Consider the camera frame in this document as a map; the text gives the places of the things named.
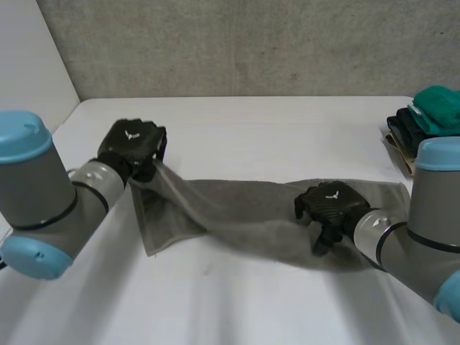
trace folded clothes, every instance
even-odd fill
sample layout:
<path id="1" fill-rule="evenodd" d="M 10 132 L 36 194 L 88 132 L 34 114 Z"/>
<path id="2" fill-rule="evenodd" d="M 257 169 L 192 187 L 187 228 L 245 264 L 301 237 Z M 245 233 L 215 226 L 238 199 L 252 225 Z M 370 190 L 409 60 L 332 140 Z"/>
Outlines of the folded clothes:
<path id="1" fill-rule="evenodd" d="M 415 95 L 410 112 L 426 133 L 440 137 L 460 134 L 460 93 L 431 86 Z"/>
<path id="2" fill-rule="evenodd" d="M 399 109 L 387 119 L 387 125 L 408 154 L 417 157 L 418 145 L 435 136 L 426 134 L 415 122 L 408 108 Z"/>
<path id="3" fill-rule="evenodd" d="M 147 255 L 173 242 L 212 234 L 233 246 L 273 260 L 313 269 L 361 270 L 369 264 L 351 241 L 344 239 L 324 258 L 314 257 L 312 243 L 321 225 L 295 218 L 294 199 L 325 180 L 292 183 L 264 181 L 185 181 L 161 162 L 152 181 L 129 182 Z M 402 219 L 408 216 L 410 197 L 397 183 L 345 180 L 372 207 Z"/>
<path id="4" fill-rule="evenodd" d="M 415 158 L 410 153 L 408 153 L 401 143 L 397 140 L 396 136 L 389 132 L 385 135 L 385 140 L 387 143 L 394 148 L 399 156 L 401 156 L 402 160 L 404 160 L 405 168 L 410 176 L 413 176 L 415 173 Z"/>
<path id="5" fill-rule="evenodd" d="M 400 145 L 403 146 L 412 157 L 417 157 L 418 147 L 413 146 L 410 133 L 400 120 L 396 116 L 390 116 L 387 118 L 387 125 Z"/>

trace white table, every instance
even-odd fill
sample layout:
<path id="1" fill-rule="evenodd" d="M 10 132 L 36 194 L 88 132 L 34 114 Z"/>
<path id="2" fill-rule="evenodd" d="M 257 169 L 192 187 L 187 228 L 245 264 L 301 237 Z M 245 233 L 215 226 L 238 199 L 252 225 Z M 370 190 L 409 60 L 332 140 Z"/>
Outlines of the white table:
<path id="1" fill-rule="evenodd" d="M 168 130 L 187 179 L 408 182 L 382 143 L 406 97 L 138 98 L 83 102 L 56 131 L 67 168 L 110 126 Z M 130 194 L 54 282 L 0 273 L 0 344 L 458 344 L 460 326 L 389 275 L 291 267 L 205 236 L 147 257 Z"/>

